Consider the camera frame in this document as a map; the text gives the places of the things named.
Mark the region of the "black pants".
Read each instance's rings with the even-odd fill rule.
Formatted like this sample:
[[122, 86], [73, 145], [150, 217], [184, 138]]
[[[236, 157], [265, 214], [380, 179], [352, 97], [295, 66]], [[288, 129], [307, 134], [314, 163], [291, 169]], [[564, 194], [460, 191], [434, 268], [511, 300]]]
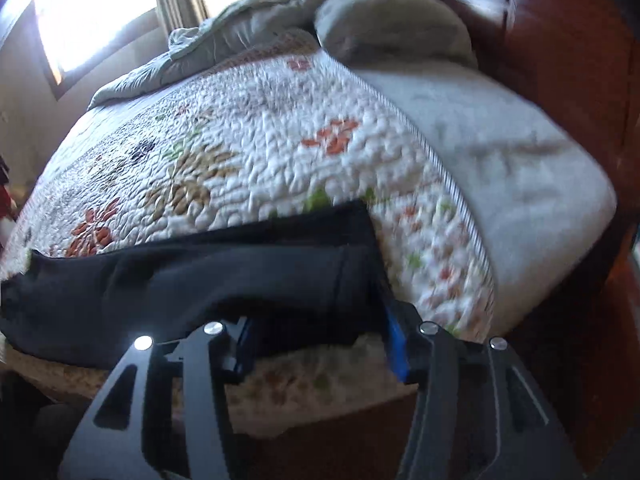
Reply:
[[31, 252], [1, 285], [1, 329], [17, 350], [107, 370], [140, 336], [188, 336], [250, 318], [264, 356], [352, 344], [386, 321], [393, 294], [359, 200], [89, 257]]

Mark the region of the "grey bed sheet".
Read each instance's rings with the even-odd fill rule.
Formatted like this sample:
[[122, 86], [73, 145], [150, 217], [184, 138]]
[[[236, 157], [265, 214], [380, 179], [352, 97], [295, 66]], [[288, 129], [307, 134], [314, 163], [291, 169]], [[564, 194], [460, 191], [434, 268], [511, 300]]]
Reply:
[[446, 61], [357, 75], [416, 125], [472, 210], [496, 283], [490, 331], [506, 333], [590, 252], [617, 200], [601, 166], [533, 103]]

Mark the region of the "floral quilted bedspread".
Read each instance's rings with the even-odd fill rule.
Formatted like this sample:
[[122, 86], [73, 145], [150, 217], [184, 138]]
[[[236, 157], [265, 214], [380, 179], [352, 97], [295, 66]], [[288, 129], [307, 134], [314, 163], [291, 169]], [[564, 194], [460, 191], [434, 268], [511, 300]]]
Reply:
[[494, 283], [457, 185], [397, 106], [306, 32], [82, 116], [1, 258], [78, 257], [360, 198], [395, 294], [480, 342]]

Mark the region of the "grey pillow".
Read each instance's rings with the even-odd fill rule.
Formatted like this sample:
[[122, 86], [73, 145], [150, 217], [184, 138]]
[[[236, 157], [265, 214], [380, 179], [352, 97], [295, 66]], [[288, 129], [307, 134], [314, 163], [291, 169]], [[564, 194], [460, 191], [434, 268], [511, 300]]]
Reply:
[[468, 29], [440, 0], [326, 0], [314, 29], [322, 49], [345, 65], [446, 58], [477, 66]]

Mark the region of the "grey-blue duvet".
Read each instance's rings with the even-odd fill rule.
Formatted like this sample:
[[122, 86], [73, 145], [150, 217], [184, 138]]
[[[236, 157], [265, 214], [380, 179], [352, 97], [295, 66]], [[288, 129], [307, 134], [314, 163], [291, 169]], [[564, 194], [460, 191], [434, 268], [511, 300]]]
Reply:
[[144, 96], [208, 70], [291, 28], [305, 28], [326, 0], [240, 0], [196, 27], [169, 34], [168, 50], [94, 94], [96, 108]]

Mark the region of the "red wooden headboard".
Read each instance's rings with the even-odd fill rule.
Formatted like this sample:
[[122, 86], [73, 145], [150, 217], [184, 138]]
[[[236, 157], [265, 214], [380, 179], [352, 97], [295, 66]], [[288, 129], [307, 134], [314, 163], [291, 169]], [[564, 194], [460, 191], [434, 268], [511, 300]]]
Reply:
[[444, 0], [480, 69], [539, 105], [603, 166], [603, 237], [509, 333], [587, 470], [639, 421], [639, 39], [613, 0]]

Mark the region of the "window with wooden frame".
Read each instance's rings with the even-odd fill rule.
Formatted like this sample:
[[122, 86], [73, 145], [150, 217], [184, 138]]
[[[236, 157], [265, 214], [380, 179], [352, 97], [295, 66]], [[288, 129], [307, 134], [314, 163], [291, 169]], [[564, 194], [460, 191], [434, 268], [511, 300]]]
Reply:
[[57, 100], [113, 53], [160, 27], [156, 0], [6, 0], [2, 44], [23, 18], [34, 26], [37, 58]]

